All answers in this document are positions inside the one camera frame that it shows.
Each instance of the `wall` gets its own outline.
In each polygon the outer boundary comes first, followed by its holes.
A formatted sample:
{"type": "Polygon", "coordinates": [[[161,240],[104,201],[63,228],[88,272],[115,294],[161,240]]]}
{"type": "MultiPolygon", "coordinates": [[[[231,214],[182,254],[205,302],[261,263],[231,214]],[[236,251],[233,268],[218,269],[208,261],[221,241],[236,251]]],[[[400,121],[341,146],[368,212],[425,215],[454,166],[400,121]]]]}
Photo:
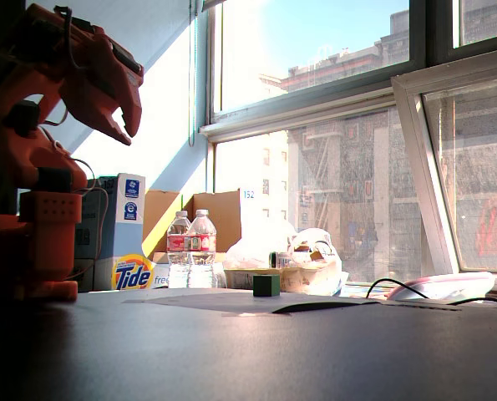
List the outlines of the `wall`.
{"type": "MultiPolygon", "coordinates": [[[[58,1],[35,2],[52,9],[58,1]]],[[[188,0],[68,0],[73,15],[99,25],[145,66],[140,88],[143,107],[137,135],[130,147],[68,119],[50,129],[55,139],[87,161],[96,175],[128,172],[146,177],[146,186],[163,190],[204,191],[207,141],[196,135],[189,147],[189,7],[188,0]]],[[[199,17],[196,126],[205,119],[206,14],[199,17]]],[[[51,120],[64,111],[60,104],[51,120]]],[[[114,114],[123,127],[121,112],[114,114]]]]}

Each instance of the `table surface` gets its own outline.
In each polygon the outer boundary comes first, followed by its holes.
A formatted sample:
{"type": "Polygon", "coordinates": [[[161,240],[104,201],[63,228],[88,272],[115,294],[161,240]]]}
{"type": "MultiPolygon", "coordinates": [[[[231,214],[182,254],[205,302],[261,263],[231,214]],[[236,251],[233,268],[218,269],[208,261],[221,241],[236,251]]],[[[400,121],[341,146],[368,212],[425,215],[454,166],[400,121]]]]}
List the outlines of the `table surface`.
{"type": "Polygon", "coordinates": [[[497,308],[219,289],[0,303],[0,399],[497,400],[497,308]]]}

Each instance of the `green cube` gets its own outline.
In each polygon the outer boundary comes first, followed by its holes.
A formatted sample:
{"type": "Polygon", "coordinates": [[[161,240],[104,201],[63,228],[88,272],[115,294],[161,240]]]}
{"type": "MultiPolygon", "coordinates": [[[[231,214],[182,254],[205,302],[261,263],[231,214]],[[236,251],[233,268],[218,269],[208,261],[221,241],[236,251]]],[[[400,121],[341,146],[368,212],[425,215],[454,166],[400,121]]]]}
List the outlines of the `green cube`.
{"type": "Polygon", "coordinates": [[[253,277],[254,297],[274,297],[280,295],[280,275],[260,274],[253,277]]]}

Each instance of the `water bottle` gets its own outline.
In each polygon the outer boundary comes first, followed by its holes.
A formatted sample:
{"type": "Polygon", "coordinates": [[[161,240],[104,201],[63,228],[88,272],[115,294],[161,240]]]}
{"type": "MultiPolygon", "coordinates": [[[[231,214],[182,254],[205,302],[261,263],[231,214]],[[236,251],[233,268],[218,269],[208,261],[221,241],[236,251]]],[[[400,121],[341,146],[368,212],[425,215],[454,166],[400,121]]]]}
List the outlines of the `water bottle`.
{"type": "Polygon", "coordinates": [[[186,211],[177,211],[175,219],[166,232],[166,252],[170,267],[168,288],[187,288],[189,277],[189,231],[190,221],[186,211]]]}
{"type": "Polygon", "coordinates": [[[208,217],[207,209],[196,211],[196,218],[189,228],[189,288],[216,287],[213,263],[216,252],[216,228],[208,217]]]}

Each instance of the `sky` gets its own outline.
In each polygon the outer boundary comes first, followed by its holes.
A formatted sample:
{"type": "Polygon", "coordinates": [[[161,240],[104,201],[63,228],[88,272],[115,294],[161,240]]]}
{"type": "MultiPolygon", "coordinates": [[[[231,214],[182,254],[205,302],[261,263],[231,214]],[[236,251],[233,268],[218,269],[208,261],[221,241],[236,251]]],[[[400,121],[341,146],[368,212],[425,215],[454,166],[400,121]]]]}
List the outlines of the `sky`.
{"type": "Polygon", "coordinates": [[[231,10],[236,37],[254,39],[247,52],[258,50],[270,69],[287,73],[323,55],[324,48],[330,55],[373,46],[389,35],[390,15],[406,9],[407,0],[228,0],[225,19],[231,10]]]}
{"type": "Polygon", "coordinates": [[[265,93],[259,74],[283,79],[291,67],[373,46],[390,34],[391,14],[407,9],[407,0],[227,0],[224,108],[281,94],[265,93]]]}

